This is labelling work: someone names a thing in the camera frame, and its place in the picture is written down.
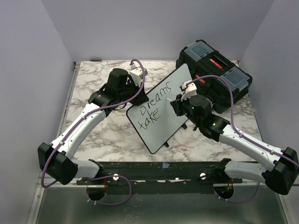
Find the white whiteboard black frame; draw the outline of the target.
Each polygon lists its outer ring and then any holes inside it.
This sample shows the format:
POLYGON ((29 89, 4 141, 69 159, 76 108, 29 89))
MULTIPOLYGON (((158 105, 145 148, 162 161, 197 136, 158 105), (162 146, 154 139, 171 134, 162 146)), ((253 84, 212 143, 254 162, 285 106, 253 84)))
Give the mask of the white whiteboard black frame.
POLYGON ((148 102, 127 110, 127 118, 151 154, 156 153, 188 120, 186 116, 176 116, 170 101, 165 98, 175 100, 181 93, 181 84, 191 79, 188 66, 183 64, 147 93, 148 102))

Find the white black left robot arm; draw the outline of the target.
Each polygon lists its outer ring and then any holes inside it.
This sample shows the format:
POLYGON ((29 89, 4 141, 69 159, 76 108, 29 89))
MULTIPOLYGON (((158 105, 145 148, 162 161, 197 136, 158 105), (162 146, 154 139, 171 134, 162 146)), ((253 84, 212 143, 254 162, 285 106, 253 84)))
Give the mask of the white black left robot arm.
POLYGON ((92 160, 75 162, 74 155, 88 134, 117 107, 148 102, 144 91, 146 75, 147 70, 141 67, 132 67, 130 71, 113 69, 107 83, 91 94, 75 121, 50 144, 38 147, 43 174, 63 185, 81 177, 87 177, 93 184, 101 183, 104 177, 101 165, 92 160))

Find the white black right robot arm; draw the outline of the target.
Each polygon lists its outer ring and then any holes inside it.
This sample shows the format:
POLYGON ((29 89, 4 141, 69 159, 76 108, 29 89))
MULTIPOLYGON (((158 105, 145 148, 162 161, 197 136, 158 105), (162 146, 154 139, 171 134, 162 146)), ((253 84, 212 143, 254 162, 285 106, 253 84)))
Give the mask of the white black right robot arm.
POLYGON ((179 94, 170 102, 177 116, 186 116, 205 137, 231 146, 255 160, 254 163, 228 160, 224 167, 216 169, 217 181, 246 179, 261 182, 281 195, 289 193, 299 175, 299 160, 294 149, 281 149, 242 132, 232 121, 213 114, 210 103, 202 95, 185 100, 181 97, 179 94))

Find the black red toolbox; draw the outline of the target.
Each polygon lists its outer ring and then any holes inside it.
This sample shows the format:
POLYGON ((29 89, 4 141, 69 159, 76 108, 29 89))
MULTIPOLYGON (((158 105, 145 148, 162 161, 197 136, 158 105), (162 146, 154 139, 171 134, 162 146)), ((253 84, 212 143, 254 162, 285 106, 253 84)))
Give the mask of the black red toolbox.
MULTIPOLYGON (((176 60, 176 68, 187 64, 192 79, 206 75, 222 77, 229 84, 234 103, 242 99, 252 84, 252 76, 229 61, 204 40, 196 40, 184 47, 176 60)), ((195 82, 197 93, 208 98, 213 109, 221 114, 231 107, 230 94, 222 80, 204 78, 195 82)))

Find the blue tape piece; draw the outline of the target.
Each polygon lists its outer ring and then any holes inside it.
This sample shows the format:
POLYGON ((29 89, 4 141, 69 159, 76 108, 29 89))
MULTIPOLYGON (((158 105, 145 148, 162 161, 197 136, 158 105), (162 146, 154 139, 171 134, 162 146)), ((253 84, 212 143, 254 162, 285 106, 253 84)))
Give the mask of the blue tape piece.
POLYGON ((162 163, 162 168, 163 169, 168 168, 169 166, 170 166, 169 163, 165 163, 165 162, 162 163))

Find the black mounting base bar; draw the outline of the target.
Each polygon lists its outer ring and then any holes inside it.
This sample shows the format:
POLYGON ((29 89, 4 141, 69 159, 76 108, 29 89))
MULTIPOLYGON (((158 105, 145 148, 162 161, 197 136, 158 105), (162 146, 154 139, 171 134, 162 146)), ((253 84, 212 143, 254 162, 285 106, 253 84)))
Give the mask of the black mounting base bar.
POLYGON ((102 162, 96 180, 82 178, 77 185, 93 194, 212 194, 214 185, 224 186, 229 176, 224 172, 230 159, 214 162, 102 162))

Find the aluminium side rail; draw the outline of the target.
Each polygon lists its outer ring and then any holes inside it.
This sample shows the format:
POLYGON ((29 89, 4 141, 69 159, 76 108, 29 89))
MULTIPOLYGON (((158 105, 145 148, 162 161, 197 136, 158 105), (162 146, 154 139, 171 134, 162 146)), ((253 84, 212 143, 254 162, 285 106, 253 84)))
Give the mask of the aluminium side rail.
POLYGON ((71 83, 70 83, 70 86, 69 86, 69 89, 68 89, 68 92, 66 95, 66 101, 65 101, 64 108, 62 111, 62 115, 61 115, 61 119, 60 119, 59 126, 57 129, 57 133, 53 139, 56 139, 60 134, 62 134, 64 132, 67 115, 68 115, 69 108, 71 105, 71 99, 72 99, 74 88, 76 85, 76 80, 78 77, 80 65, 81 65, 80 61, 74 62, 74 69, 73 69, 72 76, 71 76, 71 83))

